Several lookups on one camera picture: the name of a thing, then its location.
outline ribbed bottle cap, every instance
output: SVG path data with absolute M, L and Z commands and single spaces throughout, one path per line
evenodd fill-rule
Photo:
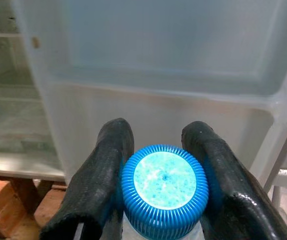
M 199 221 L 208 201 L 202 166 L 187 151 L 151 145 L 129 158 L 122 170 L 125 214 L 145 238 L 176 240 Z

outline open refrigerator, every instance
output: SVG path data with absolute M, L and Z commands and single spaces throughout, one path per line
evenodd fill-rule
M 180 147 L 183 127 L 204 121 L 271 185 L 287 154 L 287 0 L 11 4 L 0 155 L 23 169 L 8 159 L 7 171 L 69 182 L 111 119 L 130 123 L 135 150 Z

